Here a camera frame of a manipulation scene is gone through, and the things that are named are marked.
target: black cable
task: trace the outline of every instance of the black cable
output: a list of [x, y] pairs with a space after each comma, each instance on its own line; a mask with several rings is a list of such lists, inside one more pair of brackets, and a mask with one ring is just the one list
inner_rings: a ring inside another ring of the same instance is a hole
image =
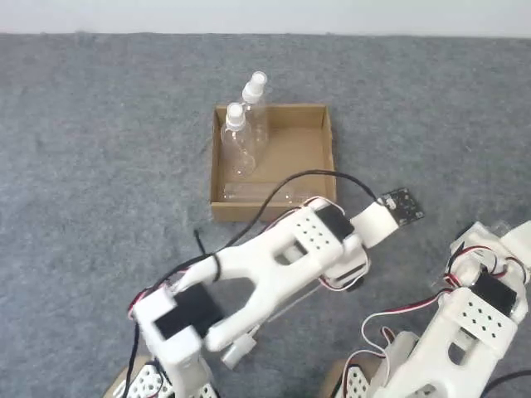
[[134, 368], [134, 359], [136, 358], [136, 352], [139, 350], [139, 339], [140, 339], [140, 326], [134, 324], [134, 340], [133, 348], [131, 349], [131, 357], [129, 357], [129, 367], [127, 368], [127, 376], [125, 376], [125, 389], [122, 398], [127, 398], [129, 394], [129, 387], [131, 386], [131, 375], [133, 374]]
[[[202, 243], [201, 236], [199, 236], [199, 231], [193, 230], [193, 236], [196, 238], [199, 250], [205, 255], [207, 252], [205, 251], [205, 246]], [[222, 276], [222, 263], [220, 262], [216, 252], [210, 253], [210, 255], [214, 257], [214, 261], [216, 261], [216, 274], [214, 275], [214, 280], [212, 282], [217, 282]]]
[[506, 381], [514, 380], [522, 376], [531, 376], [531, 369], [527, 369], [525, 371], [516, 371], [514, 373], [509, 373], [508, 375], [501, 376], [501, 377], [498, 377], [497, 379], [492, 380], [489, 384], [487, 384], [487, 387], [485, 387], [485, 389], [483, 390], [483, 393], [481, 394], [481, 398], [485, 398], [487, 394], [489, 394], [494, 388], [496, 388], [500, 384], [503, 384]]
[[263, 214], [264, 210], [267, 208], [267, 205], [269, 205], [269, 202], [273, 199], [275, 194], [288, 182], [295, 180], [296, 178], [303, 177], [303, 176], [332, 176], [332, 177], [339, 177], [344, 178], [346, 180], [349, 180], [359, 187], [361, 187], [376, 203], [378, 203], [378, 198], [374, 194], [373, 190], [369, 188], [364, 182], [361, 182], [356, 177], [351, 176], [350, 174], [346, 174], [344, 172], [335, 172], [332, 170], [306, 170], [304, 172], [297, 172], [296, 174], [293, 174], [289, 177], [287, 177], [285, 180], [280, 182], [276, 188], [269, 194], [269, 196], [264, 200], [264, 203], [260, 207], [260, 210], [256, 213], [254, 218], [249, 221], [249, 223], [235, 236], [230, 239], [225, 246], [223, 246], [223, 249], [226, 247], [234, 245], [237, 241], [239, 241], [247, 232], [251, 230], [253, 225], [255, 225], [258, 220], [260, 220], [261, 215]]
[[199, 250], [201, 251], [201, 254], [205, 255], [207, 251], [205, 250], [205, 246], [203, 245], [201, 241], [201, 237], [199, 236], [198, 230], [193, 230], [193, 237], [196, 238], [197, 246], [199, 246]]

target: gray carpet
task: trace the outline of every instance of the gray carpet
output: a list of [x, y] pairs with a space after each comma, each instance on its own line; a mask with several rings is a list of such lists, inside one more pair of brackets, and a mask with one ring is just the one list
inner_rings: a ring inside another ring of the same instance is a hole
[[[359, 291], [313, 295], [235, 372], [211, 362], [225, 397], [314, 396], [365, 316], [432, 293], [459, 229], [531, 219], [530, 65], [520, 40], [0, 36], [0, 396], [101, 395], [134, 294], [198, 253], [192, 228], [215, 249], [241, 227], [211, 222], [211, 114], [258, 68], [271, 101], [330, 105], [338, 170], [427, 214], [372, 250]], [[368, 204], [346, 182], [339, 199]], [[229, 306], [248, 291], [217, 287]], [[421, 332], [433, 311], [384, 322]], [[528, 317], [496, 374], [531, 367], [530, 337]]]

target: wire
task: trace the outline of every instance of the wire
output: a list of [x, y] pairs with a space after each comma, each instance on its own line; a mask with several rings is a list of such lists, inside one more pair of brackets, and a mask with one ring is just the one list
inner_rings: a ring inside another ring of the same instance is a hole
[[524, 284], [526, 284], [528, 281], [528, 273], [525, 270], [524, 263], [522, 263], [522, 261], [518, 260], [516, 257], [512, 257], [512, 256], [507, 257], [505, 261], [514, 261], [516, 264], [518, 264], [518, 266], [522, 270], [522, 273], [524, 274]]
[[394, 331], [387, 326], [382, 326], [380, 328], [380, 334], [382, 334], [383, 338], [385, 338], [388, 346], [390, 346], [392, 342], [395, 341], [395, 338], [397, 338]]
[[237, 241], [239, 241], [247, 232], [251, 230], [251, 228], [260, 220], [261, 215], [264, 213], [264, 210], [267, 208], [267, 205], [269, 205], [269, 202], [273, 199], [275, 194], [288, 182], [295, 180], [296, 178], [303, 177], [303, 176], [332, 176], [332, 177], [339, 177], [344, 178], [346, 180], [349, 180], [351, 182], [354, 182], [356, 185], [361, 187], [376, 203], [379, 203], [378, 198], [374, 194], [374, 192], [369, 188], [364, 182], [358, 180], [356, 177], [351, 176], [350, 174], [346, 174], [344, 172], [336, 172], [333, 170], [306, 170], [303, 172], [297, 172], [296, 174], [293, 174], [289, 177], [287, 177], [285, 180], [280, 182], [273, 191], [269, 194], [269, 196], [264, 200], [264, 203], [262, 203], [262, 206], [256, 213], [256, 215], [252, 218], [251, 221], [247, 223], [247, 225], [237, 234], [235, 234], [226, 244], [223, 246], [223, 248], [229, 247], [234, 245]]
[[140, 339], [140, 326], [134, 324], [134, 340], [133, 348], [131, 349], [131, 356], [129, 357], [129, 367], [127, 368], [127, 375], [125, 376], [125, 388], [122, 398], [126, 398], [129, 394], [129, 387], [131, 385], [131, 375], [133, 374], [134, 368], [134, 359], [136, 358], [136, 352], [139, 350], [139, 339]]
[[480, 398], [485, 398], [487, 394], [489, 394], [494, 388], [499, 386], [500, 384], [505, 383], [506, 381], [511, 381], [514, 379], [517, 379], [519, 377], [523, 376], [531, 376], [531, 369], [527, 369], [524, 371], [516, 371], [514, 373], [509, 373], [508, 375], [498, 377], [497, 379], [492, 380], [489, 384], [487, 384], [487, 387], [483, 390], [483, 393], [481, 393]]
[[[451, 274], [452, 267], [454, 266], [457, 259], [460, 258], [462, 255], [466, 255], [468, 253], [473, 253], [473, 252], [482, 251], [482, 250], [488, 250], [492, 252], [492, 249], [487, 246], [474, 245], [474, 246], [469, 246], [465, 248], [463, 245], [461, 245], [460, 248], [457, 249], [457, 251], [448, 259], [448, 264], [446, 265], [446, 273]], [[495, 257], [495, 263], [497, 264], [498, 258], [496, 257], [496, 255], [494, 255], [494, 257]]]
[[369, 340], [367, 335], [365, 334], [365, 327], [367, 326], [368, 321], [370, 321], [371, 319], [373, 319], [375, 317], [381, 317], [381, 316], [384, 316], [384, 315], [395, 315], [395, 314], [398, 314], [398, 313], [409, 313], [411, 311], [417, 311], [418, 309], [421, 309], [421, 308], [424, 308], [424, 307], [427, 307], [427, 306], [433, 304], [435, 301], [437, 301], [439, 299], [439, 297], [442, 294], [450, 293], [452, 291], [453, 291], [453, 289], [441, 289], [441, 290], [439, 290], [439, 292], [437, 292], [433, 296], [431, 296], [429, 298], [425, 298], [424, 300], [418, 301], [416, 303], [411, 303], [411, 304], [408, 304], [408, 305], [404, 305], [402, 307], [391, 308], [391, 309], [388, 309], [386, 311], [382, 311], [380, 313], [373, 313], [373, 314], [371, 314], [371, 315], [369, 315], [368, 317], [365, 318], [365, 320], [362, 323], [362, 328], [361, 328], [361, 333], [362, 333], [363, 340], [365, 340], [365, 342], [367, 342], [367, 344], [369, 346], [372, 346], [372, 347], [378, 349], [385, 356], [386, 375], [385, 375], [385, 379], [384, 379], [384, 382], [383, 382], [384, 386], [387, 384], [387, 380], [389, 379], [389, 372], [391, 370], [390, 369], [391, 368], [391, 362], [389, 361], [389, 357], [387, 356], [386, 351], [382, 347], [377, 345], [375, 342]]

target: red and white wire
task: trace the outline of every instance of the red and white wire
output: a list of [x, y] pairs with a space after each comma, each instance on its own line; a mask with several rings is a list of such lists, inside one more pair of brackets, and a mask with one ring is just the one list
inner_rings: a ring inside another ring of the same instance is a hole
[[371, 315], [369, 315], [368, 317], [365, 318], [365, 320], [362, 323], [362, 328], [361, 328], [361, 333], [362, 333], [363, 340], [365, 340], [365, 342], [367, 342], [367, 344], [369, 346], [374, 347], [377, 350], [379, 350], [384, 355], [384, 359], [385, 359], [385, 362], [386, 362], [386, 375], [385, 375], [385, 379], [384, 379], [384, 382], [383, 382], [384, 386], [387, 384], [387, 380], [389, 379], [389, 373], [390, 373], [390, 370], [391, 370], [390, 369], [391, 363], [389, 361], [389, 357], [387, 356], [386, 351], [382, 347], [377, 345], [375, 342], [371, 341], [367, 337], [367, 335], [365, 334], [365, 327], [367, 326], [368, 321], [370, 321], [373, 318], [381, 317], [381, 316], [384, 316], [384, 315], [396, 315], [396, 314], [399, 314], [399, 313], [409, 313], [411, 311], [417, 311], [418, 309], [422, 309], [422, 308], [425, 308], [425, 307], [428, 307], [428, 306], [432, 305], [434, 302], [436, 302], [439, 299], [439, 297], [442, 294], [448, 294], [448, 293], [450, 293], [452, 291], [453, 291], [452, 289], [442, 289], [439, 292], [437, 292], [437, 294], [431, 296], [430, 298], [426, 298], [425, 300], [419, 301], [417, 303], [404, 305], [402, 307], [391, 308], [391, 309], [388, 309], [386, 311], [382, 311], [380, 313], [373, 313], [373, 314], [371, 314]]
[[387, 345], [391, 345], [395, 338], [397, 338], [394, 331], [388, 326], [382, 326], [380, 328], [380, 334], [385, 338]]

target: clear plastic piece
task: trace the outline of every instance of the clear plastic piece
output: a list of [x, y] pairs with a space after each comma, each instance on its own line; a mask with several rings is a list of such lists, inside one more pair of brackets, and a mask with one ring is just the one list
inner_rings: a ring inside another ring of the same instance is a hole
[[[274, 182], [228, 182], [223, 190], [223, 201], [262, 203], [275, 189]], [[299, 205], [314, 197], [311, 191], [282, 187], [271, 200], [272, 202]]]

